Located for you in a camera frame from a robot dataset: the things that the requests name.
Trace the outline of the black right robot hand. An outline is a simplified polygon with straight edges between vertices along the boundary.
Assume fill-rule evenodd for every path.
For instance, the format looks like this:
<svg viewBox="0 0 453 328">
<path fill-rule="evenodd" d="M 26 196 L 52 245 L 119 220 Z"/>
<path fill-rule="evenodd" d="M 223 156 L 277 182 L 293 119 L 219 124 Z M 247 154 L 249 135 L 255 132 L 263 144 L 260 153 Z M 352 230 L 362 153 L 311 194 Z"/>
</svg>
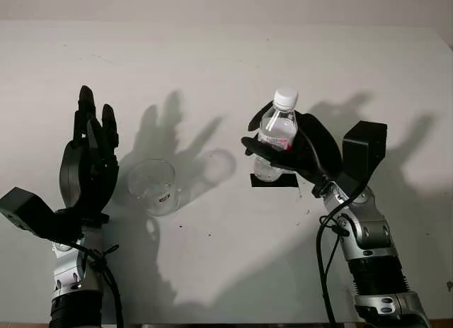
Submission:
<svg viewBox="0 0 453 328">
<path fill-rule="evenodd" d="M 269 102 L 258 111 L 242 137 L 247 156 L 255 157 L 252 185 L 255 187 L 296 186 L 293 173 L 316 184 L 328 181 L 342 168 L 340 150 L 323 124 L 310 113 Z"/>
</svg>

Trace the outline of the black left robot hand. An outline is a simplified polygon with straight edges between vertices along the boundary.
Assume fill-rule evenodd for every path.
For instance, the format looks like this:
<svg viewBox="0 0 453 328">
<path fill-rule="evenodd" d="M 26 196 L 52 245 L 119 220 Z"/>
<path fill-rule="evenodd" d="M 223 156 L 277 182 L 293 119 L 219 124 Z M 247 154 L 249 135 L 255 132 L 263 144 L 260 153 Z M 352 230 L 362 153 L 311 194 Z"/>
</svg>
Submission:
<svg viewBox="0 0 453 328">
<path fill-rule="evenodd" d="M 113 108 L 104 104 L 96 117 L 93 91 L 83 85 L 74 113 L 72 139 L 64 148 L 59 188 L 67 208 L 86 222 L 105 224 L 103 209 L 115 190 L 119 164 L 115 149 L 119 135 Z"/>
</svg>

